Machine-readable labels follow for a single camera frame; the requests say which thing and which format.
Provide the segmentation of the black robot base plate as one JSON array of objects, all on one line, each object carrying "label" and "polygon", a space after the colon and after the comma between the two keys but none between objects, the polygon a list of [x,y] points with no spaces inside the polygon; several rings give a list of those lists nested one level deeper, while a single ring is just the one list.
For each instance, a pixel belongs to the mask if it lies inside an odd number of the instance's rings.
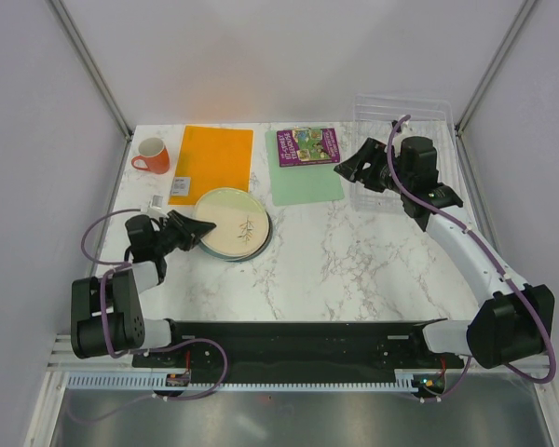
[{"label": "black robot base plate", "polygon": [[432,354],[421,322],[187,322],[172,341],[197,343],[137,355],[135,368],[189,367],[199,382],[382,382],[401,370],[460,369],[458,356]]}]

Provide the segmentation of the cream and green plate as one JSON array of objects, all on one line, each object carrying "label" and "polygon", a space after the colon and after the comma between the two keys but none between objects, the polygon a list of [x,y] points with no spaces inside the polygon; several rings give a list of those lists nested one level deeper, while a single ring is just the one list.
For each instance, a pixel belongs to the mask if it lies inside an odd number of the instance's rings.
[{"label": "cream and green plate", "polygon": [[195,205],[193,217],[215,224],[200,245],[222,259],[254,254],[265,245],[270,233],[265,207],[254,196],[234,188],[206,193]]}]

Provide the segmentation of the orange cutting mat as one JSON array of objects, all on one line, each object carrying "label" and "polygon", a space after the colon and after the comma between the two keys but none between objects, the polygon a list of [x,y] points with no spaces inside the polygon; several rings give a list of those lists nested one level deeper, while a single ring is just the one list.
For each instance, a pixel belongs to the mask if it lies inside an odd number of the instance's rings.
[{"label": "orange cutting mat", "polygon": [[218,188],[248,191],[253,131],[187,126],[170,189],[169,204],[191,206]]}]

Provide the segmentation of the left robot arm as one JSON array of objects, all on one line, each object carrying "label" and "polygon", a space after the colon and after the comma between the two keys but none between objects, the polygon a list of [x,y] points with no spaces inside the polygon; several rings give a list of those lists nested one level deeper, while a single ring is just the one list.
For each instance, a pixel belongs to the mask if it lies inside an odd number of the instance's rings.
[{"label": "left robot arm", "polygon": [[78,279],[72,284],[71,346],[80,359],[153,351],[166,366],[183,361],[185,343],[171,335],[166,319],[146,320],[140,295],[161,285],[167,275],[166,256],[191,251],[215,228],[172,210],[148,211],[125,222],[129,246],[121,262],[96,263],[108,270],[99,278]]}]

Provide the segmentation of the cream and blue plate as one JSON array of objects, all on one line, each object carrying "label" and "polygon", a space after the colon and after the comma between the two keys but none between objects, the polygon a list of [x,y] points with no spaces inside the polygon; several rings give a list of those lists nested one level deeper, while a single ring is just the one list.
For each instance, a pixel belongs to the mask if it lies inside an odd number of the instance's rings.
[{"label": "cream and blue plate", "polygon": [[200,204],[195,208],[195,217],[216,224],[216,228],[202,242],[223,255],[250,255],[264,243],[267,236],[266,212],[253,204]]}]

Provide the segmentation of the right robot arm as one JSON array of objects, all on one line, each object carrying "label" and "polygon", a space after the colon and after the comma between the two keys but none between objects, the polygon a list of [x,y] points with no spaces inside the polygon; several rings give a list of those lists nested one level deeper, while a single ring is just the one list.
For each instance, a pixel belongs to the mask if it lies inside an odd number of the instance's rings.
[{"label": "right robot arm", "polygon": [[440,182],[437,161],[429,138],[398,137],[391,146],[369,138],[334,169],[371,191],[396,193],[405,214],[447,253],[479,304],[470,321],[426,324],[408,343],[410,360],[426,367],[442,353],[458,354],[492,369],[549,353],[552,292],[545,285],[529,285],[471,228],[462,199]]}]

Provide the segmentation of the dark red rimmed plate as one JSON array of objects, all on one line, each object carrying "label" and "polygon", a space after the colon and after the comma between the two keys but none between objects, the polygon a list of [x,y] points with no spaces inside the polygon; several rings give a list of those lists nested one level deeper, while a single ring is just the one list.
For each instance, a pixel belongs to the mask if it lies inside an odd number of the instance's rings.
[{"label": "dark red rimmed plate", "polygon": [[266,250],[266,248],[269,246],[269,244],[271,242],[271,239],[273,237],[274,226],[273,226],[271,216],[269,215],[268,212],[266,213],[266,217],[267,217],[267,222],[268,222],[268,231],[267,231],[266,239],[265,239],[264,243],[256,251],[254,251],[250,255],[241,256],[241,257],[227,256],[227,255],[223,255],[222,253],[219,253],[217,251],[214,251],[214,250],[210,249],[203,242],[200,242],[199,246],[203,251],[208,253],[210,256],[213,256],[214,258],[220,259],[220,260],[225,261],[225,262],[244,263],[244,262],[251,261],[251,260],[255,259],[257,256],[261,255]]}]

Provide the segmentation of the orange mug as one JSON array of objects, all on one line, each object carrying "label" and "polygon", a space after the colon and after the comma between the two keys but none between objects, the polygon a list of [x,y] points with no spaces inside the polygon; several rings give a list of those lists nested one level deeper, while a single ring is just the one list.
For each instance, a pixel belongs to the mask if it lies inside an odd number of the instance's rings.
[{"label": "orange mug", "polygon": [[131,160],[131,165],[142,171],[165,174],[170,169],[170,156],[163,140],[148,138],[139,144],[138,155]]}]

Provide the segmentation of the green cutting mat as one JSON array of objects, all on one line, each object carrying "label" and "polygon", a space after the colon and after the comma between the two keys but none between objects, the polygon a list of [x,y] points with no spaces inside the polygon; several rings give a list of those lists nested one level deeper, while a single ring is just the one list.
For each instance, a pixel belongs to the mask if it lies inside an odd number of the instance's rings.
[{"label": "green cutting mat", "polygon": [[275,130],[265,134],[272,202],[276,207],[342,200],[345,193],[331,164],[280,166]]}]

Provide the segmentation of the purple children's book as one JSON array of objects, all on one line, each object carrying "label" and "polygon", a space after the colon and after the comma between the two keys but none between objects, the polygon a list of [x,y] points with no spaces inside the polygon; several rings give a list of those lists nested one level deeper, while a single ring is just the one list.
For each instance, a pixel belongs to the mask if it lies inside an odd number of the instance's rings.
[{"label": "purple children's book", "polygon": [[281,168],[337,164],[341,161],[334,128],[292,128],[276,132]]}]

